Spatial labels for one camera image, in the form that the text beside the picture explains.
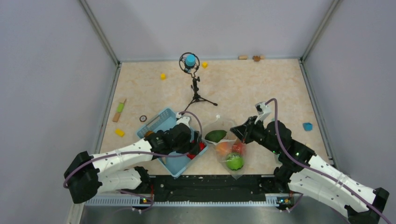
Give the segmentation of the blue perforated plastic basket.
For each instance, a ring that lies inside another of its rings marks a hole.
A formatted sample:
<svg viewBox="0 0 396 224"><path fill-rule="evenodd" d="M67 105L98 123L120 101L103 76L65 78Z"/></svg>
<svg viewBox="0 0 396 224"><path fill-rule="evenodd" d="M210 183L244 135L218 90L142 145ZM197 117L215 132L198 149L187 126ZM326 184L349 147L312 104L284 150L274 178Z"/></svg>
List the blue perforated plastic basket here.
<svg viewBox="0 0 396 224"><path fill-rule="evenodd" d="M176 113L171 108L165 108L156 116L154 116L147 124L141 126L136 132L136 135L139 138L144 138L144 135L148 131L157 132L159 130L169 130L176 125L176 122ZM190 159L189 156L185 155L175 158L166 157L165 162L160 162L172 177L178 178L193 162L198 160L199 156L203 155L209 148L203 141L201 142L201 145L205 147L202 148L200 153L193 159Z"/></svg>

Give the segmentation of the orange toy peach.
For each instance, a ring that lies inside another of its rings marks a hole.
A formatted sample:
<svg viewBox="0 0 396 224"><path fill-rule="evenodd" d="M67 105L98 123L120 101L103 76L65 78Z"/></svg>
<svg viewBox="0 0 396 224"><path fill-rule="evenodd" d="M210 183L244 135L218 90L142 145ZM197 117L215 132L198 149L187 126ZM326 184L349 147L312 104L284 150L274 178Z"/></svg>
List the orange toy peach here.
<svg viewBox="0 0 396 224"><path fill-rule="evenodd" d="M225 157L231 153L232 146L232 142L219 142L215 146L215 151L219 157Z"/></svg>

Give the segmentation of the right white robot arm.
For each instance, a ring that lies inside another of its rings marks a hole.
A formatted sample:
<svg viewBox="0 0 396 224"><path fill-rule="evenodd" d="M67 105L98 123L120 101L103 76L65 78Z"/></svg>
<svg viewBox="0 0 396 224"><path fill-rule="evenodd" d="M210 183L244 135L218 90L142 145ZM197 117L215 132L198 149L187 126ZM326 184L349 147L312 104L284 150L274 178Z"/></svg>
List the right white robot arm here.
<svg viewBox="0 0 396 224"><path fill-rule="evenodd" d="M292 139L282 122L264 126L256 117L230 129L242 142L256 142L278 155L274 187L309 196L339 212L351 224L377 224L389 197L383 188L372 189L338 171L308 146Z"/></svg>

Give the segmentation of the red orange toy pepper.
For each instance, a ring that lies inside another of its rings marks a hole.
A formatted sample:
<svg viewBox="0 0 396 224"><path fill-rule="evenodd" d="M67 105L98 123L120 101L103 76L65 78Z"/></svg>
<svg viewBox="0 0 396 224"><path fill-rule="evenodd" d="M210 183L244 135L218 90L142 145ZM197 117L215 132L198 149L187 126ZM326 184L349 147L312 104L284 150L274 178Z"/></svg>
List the red orange toy pepper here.
<svg viewBox="0 0 396 224"><path fill-rule="evenodd" d="M246 145L241 143L241 142L236 142L235 144L233 144L232 146L232 153L238 153L240 155L244 155L246 151Z"/></svg>

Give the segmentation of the red toy bell pepper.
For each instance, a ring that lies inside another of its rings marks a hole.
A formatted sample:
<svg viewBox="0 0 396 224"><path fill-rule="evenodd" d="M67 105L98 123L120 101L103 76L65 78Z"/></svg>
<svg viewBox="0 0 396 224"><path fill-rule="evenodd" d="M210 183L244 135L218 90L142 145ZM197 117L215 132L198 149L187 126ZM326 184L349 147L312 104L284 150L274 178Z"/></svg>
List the red toy bell pepper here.
<svg viewBox="0 0 396 224"><path fill-rule="evenodd" d="M193 160L206 147L204 142L201 141L197 143L194 140L192 141L191 146L192 148L187 154L187 157L191 160Z"/></svg>

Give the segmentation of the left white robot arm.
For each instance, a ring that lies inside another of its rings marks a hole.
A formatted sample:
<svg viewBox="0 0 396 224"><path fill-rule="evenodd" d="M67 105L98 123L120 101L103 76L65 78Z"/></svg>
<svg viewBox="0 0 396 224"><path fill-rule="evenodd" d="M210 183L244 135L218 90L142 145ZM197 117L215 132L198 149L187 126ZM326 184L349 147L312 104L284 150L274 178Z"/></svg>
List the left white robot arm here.
<svg viewBox="0 0 396 224"><path fill-rule="evenodd" d="M160 157L198 154L202 134L180 123L169 130L150 133L137 142L102 154L78 153L64 173L63 187L73 203L84 203L98 193L130 189L144 193L150 177L138 163Z"/></svg>

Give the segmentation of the clear polka dot zip bag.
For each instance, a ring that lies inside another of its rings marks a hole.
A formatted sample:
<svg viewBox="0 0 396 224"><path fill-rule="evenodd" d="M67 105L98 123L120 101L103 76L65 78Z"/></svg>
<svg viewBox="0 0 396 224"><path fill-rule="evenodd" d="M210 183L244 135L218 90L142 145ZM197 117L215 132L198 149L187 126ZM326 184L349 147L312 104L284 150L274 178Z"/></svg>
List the clear polka dot zip bag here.
<svg viewBox="0 0 396 224"><path fill-rule="evenodd" d="M214 149L218 162L237 180L244 174L247 147L231 132L235 126L232 119L217 114L213 122L203 126L203 140Z"/></svg>

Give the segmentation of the dark green toy avocado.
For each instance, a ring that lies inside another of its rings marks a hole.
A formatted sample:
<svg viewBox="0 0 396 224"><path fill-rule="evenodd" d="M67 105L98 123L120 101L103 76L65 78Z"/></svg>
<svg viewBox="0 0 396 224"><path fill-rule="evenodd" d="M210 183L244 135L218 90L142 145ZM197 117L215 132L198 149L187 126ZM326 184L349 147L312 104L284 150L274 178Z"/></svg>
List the dark green toy avocado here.
<svg viewBox="0 0 396 224"><path fill-rule="evenodd" d="M218 143L219 141L224 139L226 135L227 135L227 131L225 130L212 130L206 134L205 140Z"/></svg>

